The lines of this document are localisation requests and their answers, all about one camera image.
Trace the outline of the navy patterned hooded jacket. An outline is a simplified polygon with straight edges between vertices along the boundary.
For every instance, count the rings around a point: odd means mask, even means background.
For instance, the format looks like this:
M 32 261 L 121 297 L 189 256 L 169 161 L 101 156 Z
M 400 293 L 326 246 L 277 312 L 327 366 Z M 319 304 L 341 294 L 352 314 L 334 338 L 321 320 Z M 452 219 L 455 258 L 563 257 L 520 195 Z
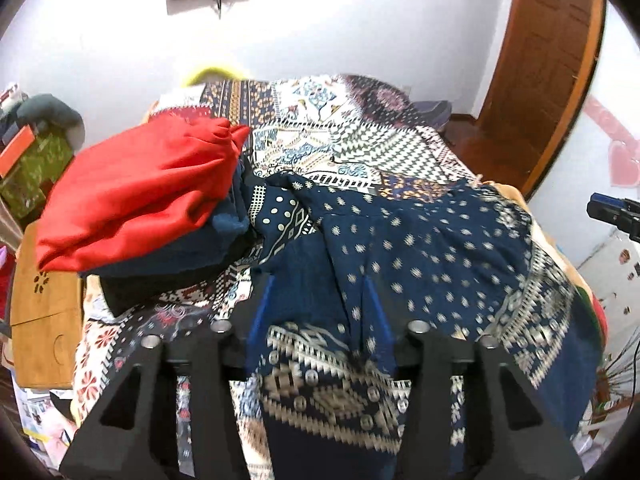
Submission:
M 409 425 L 398 330 L 498 340 L 566 434 L 604 335 L 585 285 L 532 215 L 493 185 L 391 200 L 297 174 L 247 174 L 260 251 L 246 382 L 233 385 L 253 476 L 388 479 Z

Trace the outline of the brown wooden door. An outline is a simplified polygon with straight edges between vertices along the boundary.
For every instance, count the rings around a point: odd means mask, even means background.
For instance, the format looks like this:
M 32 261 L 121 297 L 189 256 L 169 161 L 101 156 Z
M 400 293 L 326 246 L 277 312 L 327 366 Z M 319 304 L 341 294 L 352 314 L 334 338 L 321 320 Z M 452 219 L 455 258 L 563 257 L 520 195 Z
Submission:
M 466 166 L 532 196 L 584 102 L 604 14 L 604 0 L 512 0 L 480 114 L 454 114 L 445 131 Z

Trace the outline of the brown cardboard box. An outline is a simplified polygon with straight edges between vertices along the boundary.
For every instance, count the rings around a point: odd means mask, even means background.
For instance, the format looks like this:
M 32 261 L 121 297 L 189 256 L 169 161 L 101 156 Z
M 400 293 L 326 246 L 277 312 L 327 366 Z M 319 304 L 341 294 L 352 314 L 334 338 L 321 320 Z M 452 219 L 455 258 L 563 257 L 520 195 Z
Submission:
M 81 281 L 36 263 L 37 225 L 27 226 L 14 274 L 10 325 L 17 385 L 39 390 L 72 386 L 82 329 Z

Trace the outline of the grey backpack on floor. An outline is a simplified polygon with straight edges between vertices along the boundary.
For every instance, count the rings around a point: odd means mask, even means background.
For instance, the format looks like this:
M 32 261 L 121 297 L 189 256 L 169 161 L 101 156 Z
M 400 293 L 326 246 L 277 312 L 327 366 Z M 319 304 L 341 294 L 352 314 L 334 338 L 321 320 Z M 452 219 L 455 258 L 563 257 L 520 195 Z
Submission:
M 450 101 L 416 101 L 412 105 L 418 116 L 418 125 L 429 126 L 435 130 L 446 128 L 452 113 Z

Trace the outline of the dark navy folded garment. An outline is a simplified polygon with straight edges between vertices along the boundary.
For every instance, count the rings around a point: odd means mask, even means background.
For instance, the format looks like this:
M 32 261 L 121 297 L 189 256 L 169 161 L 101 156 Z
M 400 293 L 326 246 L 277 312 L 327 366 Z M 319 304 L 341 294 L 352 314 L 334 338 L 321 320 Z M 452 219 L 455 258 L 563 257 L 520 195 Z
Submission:
M 247 199 L 242 192 L 244 174 L 245 162 L 240 160 L 227 197 L 201 228 L 147 255 L 81 273 L 84 278 L 99 279 L 112 315 L 119 316 L 165 292 L 216 278 L 248 255 L 256 235 L 250 227 Z

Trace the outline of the green patterned bag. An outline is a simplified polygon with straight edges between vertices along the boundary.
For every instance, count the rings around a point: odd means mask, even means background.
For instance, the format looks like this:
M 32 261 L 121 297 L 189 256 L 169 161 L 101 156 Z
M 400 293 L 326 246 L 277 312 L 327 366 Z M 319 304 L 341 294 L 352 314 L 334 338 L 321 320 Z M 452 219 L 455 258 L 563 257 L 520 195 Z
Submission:
M 36 136 L 1 180 L 1 197 L 17 222 L 38 216 L 51 192 L 74 158 L 66 134 L 58 127 Z

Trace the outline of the grey-green stuffed cushion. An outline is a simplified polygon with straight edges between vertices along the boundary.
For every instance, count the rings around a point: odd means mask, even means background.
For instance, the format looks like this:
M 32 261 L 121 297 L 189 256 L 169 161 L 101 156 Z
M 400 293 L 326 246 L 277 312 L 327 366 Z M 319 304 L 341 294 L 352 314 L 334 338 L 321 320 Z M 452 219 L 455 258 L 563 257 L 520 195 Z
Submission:
M 50 93 L 37 94 L 24 101 L 17 107 L 15 121 L 20 127 L 47 122 L 61 128 L 75 152 L 85 142 L 86 130 L 81 114 Z

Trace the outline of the patchwork patterned bedspread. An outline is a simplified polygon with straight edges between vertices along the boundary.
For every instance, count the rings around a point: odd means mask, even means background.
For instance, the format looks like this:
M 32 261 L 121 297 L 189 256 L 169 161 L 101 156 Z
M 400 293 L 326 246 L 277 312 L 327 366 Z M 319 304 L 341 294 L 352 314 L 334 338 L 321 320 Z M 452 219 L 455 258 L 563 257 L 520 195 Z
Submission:
M 269 172 L 291 169 L 314 182 L 372 192 L 388 188 L 394 174 L 413 179 L 421 193 L 465 178 L 469 170 L 442 140 L 442 130 L 418 125 L 405 92 L 384 81 L 357 75 L 316 75 L 275 82 L 218 80 L 165 94 L 153 115 L 224 117 L 252 129 L 255 162 Z M 375 126 L 407 138 L 416 150 L 412 162 L 336 162 L 331 132 L 340 125 Z M 165 292 L 119 316 L 107 307 L 99 279 L 86 278 L 84 332 L 76 351 L 70 411 L 84 422 L 100 395 L 141 338 L 189 336 L 205 321 L 228 318 L 252 292 L 248 255 L 216 278 Z

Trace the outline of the orange box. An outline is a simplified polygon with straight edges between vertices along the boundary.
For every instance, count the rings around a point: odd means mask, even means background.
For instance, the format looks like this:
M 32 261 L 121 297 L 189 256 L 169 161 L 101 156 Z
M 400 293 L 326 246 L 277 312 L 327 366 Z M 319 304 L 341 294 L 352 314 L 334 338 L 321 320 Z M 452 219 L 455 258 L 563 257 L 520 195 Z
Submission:
M 20 157 L 35 142 L 30 125 L 24 125 L 4 148 L 0 155 L 0 176 L 4 178 L 18 162 Z

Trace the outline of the red garment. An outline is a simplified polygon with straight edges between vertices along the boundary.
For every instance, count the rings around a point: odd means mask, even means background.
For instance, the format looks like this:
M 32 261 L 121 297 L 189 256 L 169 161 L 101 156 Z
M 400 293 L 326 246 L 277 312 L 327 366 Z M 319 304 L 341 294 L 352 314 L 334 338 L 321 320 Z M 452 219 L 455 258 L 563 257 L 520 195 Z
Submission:
M 37 222 L 43 271 L 142 257 L 206 223 L 228 196 L 250 127 L 162 115 L 79 152 Z

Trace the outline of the yellow round object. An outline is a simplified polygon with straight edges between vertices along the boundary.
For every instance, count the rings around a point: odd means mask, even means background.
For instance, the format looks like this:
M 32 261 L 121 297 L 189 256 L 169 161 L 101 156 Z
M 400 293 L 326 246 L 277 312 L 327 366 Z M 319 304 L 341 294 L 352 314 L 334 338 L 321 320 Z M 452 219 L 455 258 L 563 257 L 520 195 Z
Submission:
M 185 87 L 197 86 L 198 84 L 207 84 L 208 82 L 218 80 L 242 80 L 243 76 L 236 70 L 230 68 L 209 66 L 197 70 L 184 81 Z

